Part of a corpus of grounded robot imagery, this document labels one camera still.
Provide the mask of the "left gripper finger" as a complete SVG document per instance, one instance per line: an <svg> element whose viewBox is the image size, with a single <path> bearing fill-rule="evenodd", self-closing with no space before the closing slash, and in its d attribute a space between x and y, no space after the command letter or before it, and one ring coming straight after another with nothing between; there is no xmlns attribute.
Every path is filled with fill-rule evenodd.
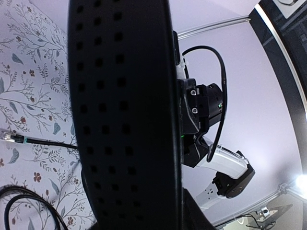
<svg viewBox="0 0 307 230"><path fill-rule="evenodd" d="M200 207L186 188L183 188L182 229L213 230L213 225L205 217Z"/></svg>

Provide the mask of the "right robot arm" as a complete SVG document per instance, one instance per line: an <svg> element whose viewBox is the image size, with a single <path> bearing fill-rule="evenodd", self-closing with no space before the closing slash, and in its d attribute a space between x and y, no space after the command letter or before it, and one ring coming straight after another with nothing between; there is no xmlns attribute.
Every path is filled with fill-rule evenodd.
<svg viewBox="0 0 307 230"><path fill-rule="evenodd" d="M214 170L215 177L196 196L202 210L241 194L255 170L240 152L205 139L209 128L222 122L223 96L215 83L197 85L194 79L179 79L179 118L182 131L183 165Z"/></svg>

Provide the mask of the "black ethernet cable pulled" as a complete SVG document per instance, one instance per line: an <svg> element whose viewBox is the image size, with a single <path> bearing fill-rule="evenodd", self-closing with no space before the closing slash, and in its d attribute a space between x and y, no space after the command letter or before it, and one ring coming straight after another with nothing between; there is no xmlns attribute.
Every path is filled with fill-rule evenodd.
<svg viewBox="0 0 307 230"><path fill-rule="evenodd" d="M11 133L5 129L0 130L0 139L6 142L19 143L19 144L47 145L47 146L64 147L64 148L68 148L72 150L78 150L78 147L74 145L61 143L61 142L29 138L29 137L19 135L16 133Z"/></svg>

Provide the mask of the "black network switch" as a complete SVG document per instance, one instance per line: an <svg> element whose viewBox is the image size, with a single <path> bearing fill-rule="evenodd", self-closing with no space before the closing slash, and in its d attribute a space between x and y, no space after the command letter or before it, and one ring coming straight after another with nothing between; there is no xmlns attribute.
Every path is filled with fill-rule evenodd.
<svg viewBox="0 0 307 230"><path fill-rule="evenodd" d="M168 1L70 1L68 67L82 172L100 229L182 229Z"/></svg>

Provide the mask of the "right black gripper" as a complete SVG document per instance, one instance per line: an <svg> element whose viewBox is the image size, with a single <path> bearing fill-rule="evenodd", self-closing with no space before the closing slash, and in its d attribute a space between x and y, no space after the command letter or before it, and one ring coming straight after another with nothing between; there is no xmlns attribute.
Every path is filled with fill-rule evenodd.
<svg viewBox="0 0 307 230"><path fill-rule="evenodd" d="M183 164L194 168L206 158L211 162L221 136L227 109L227 93L212 83L196 85L194 79L177 79L179 124L183 134ZM214 142L204 140L219 123Z"/></svg>

